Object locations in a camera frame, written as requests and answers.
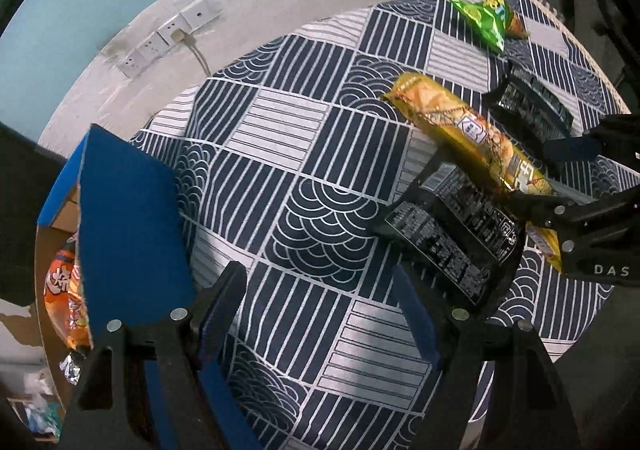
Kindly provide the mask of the black snack bag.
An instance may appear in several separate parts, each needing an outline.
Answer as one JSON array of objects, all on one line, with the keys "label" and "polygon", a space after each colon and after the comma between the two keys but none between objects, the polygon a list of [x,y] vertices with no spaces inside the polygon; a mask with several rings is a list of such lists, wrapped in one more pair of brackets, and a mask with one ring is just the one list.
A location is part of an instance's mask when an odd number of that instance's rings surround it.
[{"label": "black snack bag", "polygon": [[572,113],[532,72],[516,63],[508,64],[506,76],[483,95],[483,102],[511,136],[531,149],[567,139],[572,132]]},{"label": "black snack bag", "polygon": [[524,225],[476,185],[446,149],[370,222],[372,233],[451,285],[449,300],[488,314],[518,269]]}]

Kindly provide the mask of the yellow long snack packet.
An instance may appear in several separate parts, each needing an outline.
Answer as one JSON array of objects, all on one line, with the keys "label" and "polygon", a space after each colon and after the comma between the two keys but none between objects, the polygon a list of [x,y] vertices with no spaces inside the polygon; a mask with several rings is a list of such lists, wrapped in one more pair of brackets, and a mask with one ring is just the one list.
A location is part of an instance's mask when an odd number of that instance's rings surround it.
[{"label": "yellow long snack packet", "polygon": [[488,193],[555,196],[547,177],[499,128],[431,77],[404,72],[382,100],[452,154]]}]

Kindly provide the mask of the green peanut snack bag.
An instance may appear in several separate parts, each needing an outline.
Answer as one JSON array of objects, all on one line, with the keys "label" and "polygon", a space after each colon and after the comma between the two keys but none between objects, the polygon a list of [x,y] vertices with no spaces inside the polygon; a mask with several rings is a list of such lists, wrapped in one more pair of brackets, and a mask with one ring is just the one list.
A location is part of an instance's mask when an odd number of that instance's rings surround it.
[{"label": "green peanut snack bag", "polygon": [[506,0],[449,0],[491,51],[502,53],[506,40],[529,37],[523,21]]}]

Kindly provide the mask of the orange snack bag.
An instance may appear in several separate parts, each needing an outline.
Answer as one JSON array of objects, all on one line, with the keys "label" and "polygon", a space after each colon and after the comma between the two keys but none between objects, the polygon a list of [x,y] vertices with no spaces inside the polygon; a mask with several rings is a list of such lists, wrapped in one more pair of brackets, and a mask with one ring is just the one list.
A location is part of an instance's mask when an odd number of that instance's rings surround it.
[{"label": "orange snack bag", "polygon": [[77,234],[56,252],[43,283],[43,300],[56,335],[70,349],[93,347],[88,310],[76,255]]}]

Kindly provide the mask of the silver snack bar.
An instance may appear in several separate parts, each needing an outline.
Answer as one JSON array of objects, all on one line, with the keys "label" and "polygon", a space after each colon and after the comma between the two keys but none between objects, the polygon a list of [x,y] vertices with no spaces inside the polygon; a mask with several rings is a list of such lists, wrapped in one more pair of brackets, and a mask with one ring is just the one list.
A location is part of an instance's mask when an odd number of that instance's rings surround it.
[{"label": "silver snack bar", "polygon": [[72,350],[58,365],[66,382],[72,386],[76,386],[80,380],[82,363],[84,363],[84,357]]}]

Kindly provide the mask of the blue cardboard box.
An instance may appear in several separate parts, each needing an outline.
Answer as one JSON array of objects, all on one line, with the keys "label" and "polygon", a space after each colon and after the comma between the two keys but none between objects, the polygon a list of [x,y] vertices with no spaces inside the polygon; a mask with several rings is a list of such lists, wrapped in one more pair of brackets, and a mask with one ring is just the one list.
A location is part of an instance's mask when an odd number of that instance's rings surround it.
[{"label": "blue cardboard box", "polygon": [[68,406],[74,387],[58,367],[70,349],[55,332],[44,301],[46,277],[62,292],[70,271],[53,268],[65,242],[76,259],[99,337],[112,319],[153,323],[195,297],[174,172],[156,158],[93,125],[62,168],[36,222],[35,294],[40,336],[54,394]]}]

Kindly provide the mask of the navy patterned tablecloth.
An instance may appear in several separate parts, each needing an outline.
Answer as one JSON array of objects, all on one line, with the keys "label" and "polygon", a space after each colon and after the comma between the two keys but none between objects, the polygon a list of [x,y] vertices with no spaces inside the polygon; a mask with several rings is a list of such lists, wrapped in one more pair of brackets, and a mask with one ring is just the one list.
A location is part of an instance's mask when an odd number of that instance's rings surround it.
[{"label": "navy patterned tablecloth", "polygon": [[193,277],[248,273],[220,355],[256,449],[403,449],[438,375],[392,293],[398,248],[367,223],[433,155],[383,101],[423,72],[480,107],[510,63],[582,133],[626,104],[538,0],[506,0],[528,36],[491,54],[452,0],[397,0],[302,26],[186,90],[134,135],[175,170]]}]

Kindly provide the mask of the white wall socket strip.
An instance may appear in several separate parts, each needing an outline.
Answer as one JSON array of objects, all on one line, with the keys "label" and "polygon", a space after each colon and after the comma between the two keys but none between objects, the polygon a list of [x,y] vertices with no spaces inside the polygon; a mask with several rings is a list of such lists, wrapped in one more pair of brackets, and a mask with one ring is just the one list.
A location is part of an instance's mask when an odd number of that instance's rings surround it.
[{"label": "white wall socket strip", "polygon": [[137,77],[143,69],[165,55],[187,36],[221,17],[221,6],[209,0],[194,0],[154,32],[144,38],[122,60],[117,68],[129,79]]}]

